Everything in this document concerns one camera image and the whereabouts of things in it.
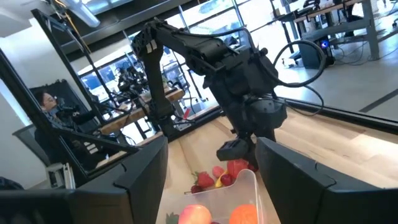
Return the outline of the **pink yellow peach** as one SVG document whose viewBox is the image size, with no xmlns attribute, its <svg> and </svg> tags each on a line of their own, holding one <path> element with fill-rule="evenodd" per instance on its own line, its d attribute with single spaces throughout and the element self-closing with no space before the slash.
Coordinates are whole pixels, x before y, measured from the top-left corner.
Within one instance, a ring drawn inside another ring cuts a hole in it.
<svg viewBox="0 0 398 224">
<path fill-rule="evenodd" d="M 178 224 L 211 224 L 210 211 L 203 205 L 187 205 L 179 215 Z"/>
</svg>

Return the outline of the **red apple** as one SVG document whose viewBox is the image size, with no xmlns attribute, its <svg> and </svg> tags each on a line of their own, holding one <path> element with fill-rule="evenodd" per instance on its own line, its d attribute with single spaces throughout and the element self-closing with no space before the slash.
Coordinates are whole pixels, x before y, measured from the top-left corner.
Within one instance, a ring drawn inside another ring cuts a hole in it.
<svg viewBox="0 0 398 224">
<path fill-rule="evenodd" d="M 228 174 L 235 179 L 241 170 L 248 169 L 248 165 L 249 162 L 244 159 L 230 160 L 227 162 Z"/>
</svg>

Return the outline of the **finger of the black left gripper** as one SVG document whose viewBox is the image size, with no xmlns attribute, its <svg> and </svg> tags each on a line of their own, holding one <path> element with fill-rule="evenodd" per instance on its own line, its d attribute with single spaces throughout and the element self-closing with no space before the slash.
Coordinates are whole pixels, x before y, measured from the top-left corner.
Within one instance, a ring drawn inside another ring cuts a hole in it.
<svg viewBox="0 0 398 224">
<path fill-rule="evenodd" d="M 247 154 L 247 161 L 249 162 L 250 165 L 253 166 L 254 170 L 258 170 L 258 163 L 256 160 L 256 143 L 252 140 L 252 138 L 248 138 L 248 145 L 249 145 L 249 150 Z"/>
<path fill-rule="evenodd" d="M 249 151 L 249 145 L 243 139 L 226 141 L 216 152 L 220 161 L 243 159 Z"/>
</svg>

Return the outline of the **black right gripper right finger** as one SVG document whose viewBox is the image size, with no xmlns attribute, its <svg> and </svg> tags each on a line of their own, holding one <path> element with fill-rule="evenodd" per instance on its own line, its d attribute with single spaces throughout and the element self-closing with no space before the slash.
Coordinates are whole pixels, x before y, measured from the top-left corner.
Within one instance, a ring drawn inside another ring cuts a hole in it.
<svg viewBox="0 0 398 224">
<path fill-rule="evenodd" d="M 382 189 L 267 138 L 255 149 L 281 224 L 398 224 L 398 188 Z"/>
</svg>

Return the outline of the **white tube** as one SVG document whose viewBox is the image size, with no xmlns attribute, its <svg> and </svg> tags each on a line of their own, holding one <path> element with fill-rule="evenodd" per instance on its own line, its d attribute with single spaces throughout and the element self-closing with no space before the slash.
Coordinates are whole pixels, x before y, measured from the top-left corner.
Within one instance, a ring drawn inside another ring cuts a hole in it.
<svg viewBox="0 0 398 224">
<path fill-rule="evenodd" d="M 82 0 L 61 0 L 61 2 L 89 27 L 98 27 L 100 25 L 100 20 Z"/>
</svg>

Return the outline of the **grey workbench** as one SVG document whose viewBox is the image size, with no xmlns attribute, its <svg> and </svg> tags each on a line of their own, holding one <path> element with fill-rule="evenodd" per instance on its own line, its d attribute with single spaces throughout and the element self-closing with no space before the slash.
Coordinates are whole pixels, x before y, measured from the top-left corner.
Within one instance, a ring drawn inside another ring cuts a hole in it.
<svg viewBox="0 0 398 224">
<path fill-rule="evenodd" d="M 343 32 L 351 32 L 354 30 L 359 29 L 366 29 L 366 33 L 361 36 L 362 40 L 367 41 L 369 44 L 369 49 L 371 52 L 371 59 L 377 60 L 380 59 L 379 55 L 379 43 L 381 39 L 377 37 L 377 30 L 376 25 L 374 23 L 374 15 L 373 9 L 371 5 L 371 0 L 349 0 L 349 1 L 342 1 L 340 4 L 335 4 L 334 6 L 330 6 L 321 10 L 314 11 L 310 14 L 306 14 L 304 16 L 298 17 L 294 19 L 298 25 L 298 30 L 300 30 L 300 22 L 308 21 L 310 22 L 311 18 L 314 18 L 321 14 L 329 14 L 333 10 L 342 9 L 345 6 L 350 6 L 356 3 L 362 4 L 363 10 L 363 19 L 354 21 L 354 22 L 345 22 L 340 25 L 333 25 L 332 23 L 328 22 L 328 27 L 324 29 L 317 29 L 311 32 L 304 32 L 302 34 L 302 38 L 306 39 L 318 39 L 320 37 L 326 35 L 332 35 L 337 33 Z"/>
</svg>

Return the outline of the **yellow banana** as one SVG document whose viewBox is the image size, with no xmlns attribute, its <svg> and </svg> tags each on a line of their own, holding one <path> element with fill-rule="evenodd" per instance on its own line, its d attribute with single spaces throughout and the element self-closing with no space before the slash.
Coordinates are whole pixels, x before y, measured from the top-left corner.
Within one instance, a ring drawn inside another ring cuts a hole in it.
<svg viewBox="0 0 398 224">
<path fill-rule="evenodd" d="M 222 176 L 226 175 L 228 173 L 228 171 L 224 171 L 217 179 L 217 181 L 215 182 L 215 188 L 220 188 L 223 186 L 223 183 L 221 182 L 221 178 Z"/>
</svg>

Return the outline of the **seated person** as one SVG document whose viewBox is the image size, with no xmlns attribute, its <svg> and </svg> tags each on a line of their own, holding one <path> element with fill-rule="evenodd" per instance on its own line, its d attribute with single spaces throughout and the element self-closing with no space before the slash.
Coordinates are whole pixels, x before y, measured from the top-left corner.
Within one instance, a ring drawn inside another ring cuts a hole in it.
<svg viewBox="0 0 398 224">
<path fill-rule="evenodd" d="M 37 91 L 34 96 L 42 111 L 49 116 L 50 121 L 56 126 L 81 132 L 80 125 L 95 118 L 93 111 L 80 113 L 79 106 L 65 106 L 62 101 L 58 101 L 46 91 Z"/>
</svg>

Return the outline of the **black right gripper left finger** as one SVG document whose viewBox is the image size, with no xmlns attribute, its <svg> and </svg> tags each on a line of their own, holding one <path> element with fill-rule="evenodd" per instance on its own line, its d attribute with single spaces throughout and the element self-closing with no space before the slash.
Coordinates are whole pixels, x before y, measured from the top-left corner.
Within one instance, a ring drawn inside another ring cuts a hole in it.
<svg viewBox="0 0 398 224">
<path fill-rule="evenodd" d="M 155 224 L 167 159 L 161 136 L 77 189 L 0 191 L 0 224 Z"/>
</svg>

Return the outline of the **clear plastic tupperware container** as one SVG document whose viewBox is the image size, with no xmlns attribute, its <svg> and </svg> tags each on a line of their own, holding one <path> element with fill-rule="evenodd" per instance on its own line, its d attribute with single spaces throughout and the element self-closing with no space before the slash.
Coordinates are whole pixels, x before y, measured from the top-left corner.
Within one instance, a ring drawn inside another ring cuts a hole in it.
<svg viewBox="0 0 398 224">
<path fill-rule="evenodd" d="M 174 212 L 181 214 L 186 206 L 194 204 L 206 207 L 219 224 L 228 224 L 235 208 L 251 204 L 257 212 L 257 223 L 267 224 L 256 175 L 248 169 L 241 170 L 230 186 L 183 196 L 181 201 L 175 203 Z"/>
</svg>

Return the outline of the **black computer tower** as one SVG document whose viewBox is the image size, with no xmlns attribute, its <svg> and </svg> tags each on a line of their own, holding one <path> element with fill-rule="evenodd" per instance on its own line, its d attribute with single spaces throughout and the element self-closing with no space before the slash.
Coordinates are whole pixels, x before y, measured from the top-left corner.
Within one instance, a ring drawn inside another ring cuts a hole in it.
<svg viewBox="0 0 398 224">
<path fill-rule="evenodd" d="M 318 45 L 326 55 L 326 67 L 333 65 L 335 63 L 335 58 L 331 52 L 331 45 L 328 36 L 320 37 L 313 42 Z M 299 44 L 298 47 L 302 57 L 303 66 L 305 68 L 316 69 L 320 66 L 321 58 L 313 47 L 305 44 Z"/>
</svg>

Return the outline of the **wooden desk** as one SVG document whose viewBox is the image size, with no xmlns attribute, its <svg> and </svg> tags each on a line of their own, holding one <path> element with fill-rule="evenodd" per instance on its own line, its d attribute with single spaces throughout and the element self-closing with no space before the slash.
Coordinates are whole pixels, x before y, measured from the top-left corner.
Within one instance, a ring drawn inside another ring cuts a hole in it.
<svg viewBox="0 0 398 224">
<path fill-rule="evenodd" d="M 165 96 L 166 98 L 173 103 L 174 101 L 181 100 L 183 96 L 185 95 L 185 92 L 176 87 L 176 88 L 171 88 L 171 87 L 166 87 L 165 89 Z M 131 103 L 125 103 L 122 104 L 123 107 L 127 108 L 128 110 L 132 108 L 131 111 L 128 111 L 126 114 L 123 114 L 122 112 L 115 112 L 112 114 L 110 119 L 106 121 L 102 127 L 99 128 L 99 130 L 103 134 L 110 134 L 115 131 L 119 131 L 121 128 L 134 123 L 138 121 L 141 118 L 144 118 L 146 116 L 145 112 L 141 108 L 137 108 L 135 104 Z"/>
</svg>

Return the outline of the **orange fruit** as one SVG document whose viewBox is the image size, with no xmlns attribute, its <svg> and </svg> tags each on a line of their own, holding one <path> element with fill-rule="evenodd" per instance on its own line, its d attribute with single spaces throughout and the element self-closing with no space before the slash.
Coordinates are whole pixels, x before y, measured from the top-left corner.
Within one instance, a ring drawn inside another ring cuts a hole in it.
<svg viewBox="0 0 398 224">
<path fill-rule="evenodd" d="M 236 207 L 229 216 L 229 224 L 258 224 L 256 207 L 253 204 Z"/>
</svg>

